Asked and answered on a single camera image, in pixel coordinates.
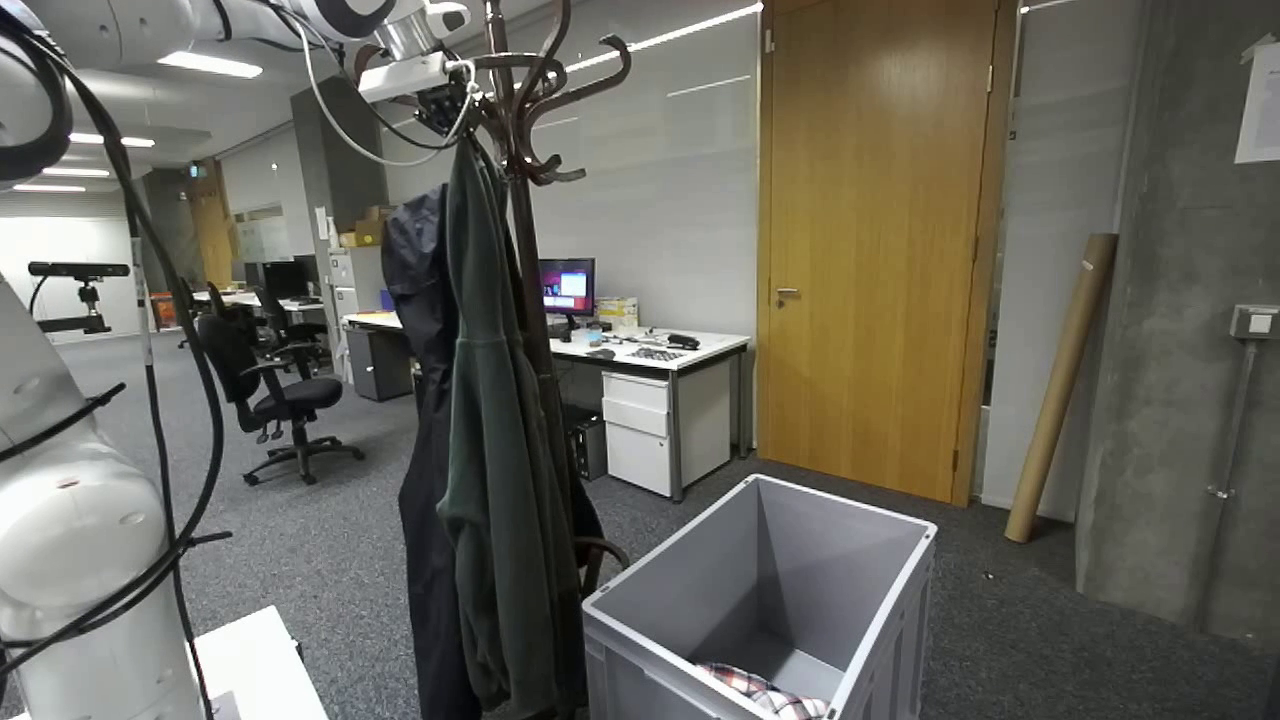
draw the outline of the white wall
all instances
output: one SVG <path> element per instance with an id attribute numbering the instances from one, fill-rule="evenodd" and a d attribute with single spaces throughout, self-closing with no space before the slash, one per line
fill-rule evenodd
<path id="1" fill-rule="evenodd" d="M 601 35 L 650 41 L 749 0 L 586 0 L 565 64 Z M 544 22 L 517 33 L 537 48 Z M 542 119 L 537 152 L 590 168 L 537 186 L 542 255 L 597 255 L 601 294 L 642 294 L 646 325 L 758 333 L 758 41 L 759 20 L 722 22 L 638 57 L 629 82 Z M 388 171 L 407 198 L 448 181 L 448 158 Z"/>
<path id="2" fill-rule="evenodd" d="M 1141 0 L 1076 0 L 1023 15 L 1003 184 L 995 376 L 986 502 L 1014 502 L 1087 233 L 1118 226 Z M 1071 518 L 1086 482 L 1095 361 L 1080 366 L 1045 516 Z"/>
<path id="3" fill-rule="evenodd" d="M 33 274 L 28 258 L 81 258 L 81 263 L 132 263 L 132 236 L 126 223 L 120 196 L 0 196 L 0 274 L 28 302 Z M 43 315 L 86 315 L 76 279 L 48 279 L 35 302 Z M 112 336 L 136 336 L 136 279 L 109 274 L 102 287 L 102 312 Z M 55 343 L 92 341 L 86 333 L 55 333 Z"/>
<path id="4" fill-rule="evenodd" d="M 317 250 L 292 124 L 225 152 L 220 165 L 233 220 L 256 217 L 247 226 L 238 223 L 241 263 Z"/>

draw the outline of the office chair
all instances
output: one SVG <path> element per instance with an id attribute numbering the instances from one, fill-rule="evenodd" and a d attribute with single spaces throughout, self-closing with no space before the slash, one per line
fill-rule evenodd
<path id="1" fill-rule="evenodd" d="M 287 361 L 259 354 L 256 318 L 247 307 L 228 307 L 218 293 L 207 312 L 202 315 L 202 343 L 207 348 L 207 361 L 218 366 L 218 379 L 225 389 L 225 401 L 238 402 L 238 418 L 245 430 L 263 430 L 276 423 L 292 427 L 287 449 L 270 449 L 270 460 L 245 472 L 245 482 L 259 482 L 259 472 L 271 464 L 302 460 L 306 482 L 317 482 L 311 457 L 323 453 L 347 453 L 365 460 L 361 449 L 340 445 L 335 436 L 310 436 L 310 423 L 322 407 L 333 407 L 345 395 L 340 379 L 298 379 L 281 384 L 281 366 Z"/>
<path id="2" fill-rule="evenodd" d="M 317 328 L 317 325 L 292 325 L 287 307 L 281 302 L 281 294 L 276 294 L 270 285 L 259 285 L 259 287 L 252 287 L 252 293 L 256 293 L 256 298 L 259 298 L 259 312 L 263 312 L 270 328 L 271 328 L 271 352 L 287 354 L 292 366 L 298 366 L 306 379 L 311 379 L 311 363 L 322 363 L 322 343 L 317 343 L 317 336 L 323 336 L 323 328 Z"/>

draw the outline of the gray carpet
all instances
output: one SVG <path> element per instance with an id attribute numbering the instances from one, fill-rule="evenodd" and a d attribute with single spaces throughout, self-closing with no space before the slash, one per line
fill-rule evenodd
<path id="1" fill-rule="evenodd" d="M 109 389 L 132 379 L 128 395 L 102 413 L 105 427 L 140 464 L 152 441 L 140 395 L 140 352 L 132 343 L 81 343 L 64 352 L 76 379 Z M 190 352 L 161 348 L 161 384 L 182 494 L 190 501 L 207 423 L 193 384 Z M 228 418 L 228 467 L 203 528 L 238 540 L 202 548 L 190 567 L 202 626 L 228 625 L 276 602 L 306 644 L 311 680 L 335 720 L 412 720 L 412 649 L 403 610 L 403 548 L 397 489 L 412 445 L 412 402 L 368 402 L 345 395 L 317 430 L 335 430 L 368 453 L 365 464 L 333 460 L 322 482 L 292 477 L 245 489 L 241 472 L 259 460 L 252 436 Z M 597 478 L 594 501 L 609 534 L 646 552 L 723 494 L 759 464 L 739 460 L 698 482 L 685 502 Z M 941 522 L 938 602 L 925 712 L 958 720 L 1256 720 L 1272 685 L 1272 661 L 1226 639 L 1192 634 L 1136 610 L 1071 591 L 1071 532 L 1052 528 L 1028 548 L 999 540 L 1003 513 L 938 507 L 856 482 L 766 467 L 841 494 L 917 513 Z"/>

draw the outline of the hanging coat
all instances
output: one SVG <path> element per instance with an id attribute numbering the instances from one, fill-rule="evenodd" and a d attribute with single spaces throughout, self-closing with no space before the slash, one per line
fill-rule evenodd
<path id="1" fill-rule="evenodd" d="M 445 268 L 445 186 L 407 198 L 388 220 L 386 279 L 400 328 L 422 363 L 416 449 L 400 482 L 400 522 L 407 554 L 407 620 L 423 720 L 478 720 L 482 698 L 464 673 L 454 540 L 435 502 L 448 482 L 448 384 L 457 307 Z"/>
<path id="2" fill-rule="evenodd" d="M 448 186 L 448 279 L 462 307 L 445 518 L 464 657 L 489 720 L 575 715 L 586 634 L 573 482 L 554 467 L 542 379 L 523 354 L 505 186 L 462 138 Z"/>

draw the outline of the gray bin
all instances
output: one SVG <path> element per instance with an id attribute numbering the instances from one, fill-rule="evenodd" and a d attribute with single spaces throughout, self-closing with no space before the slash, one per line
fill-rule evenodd
<path id="1" fill-rule="evenodd" d="M 735 664 L 841 720 L 922 715 L 938 522 L 772 477 L 586 602 L 594 720 L 766 715 L 691 664 Z"/>

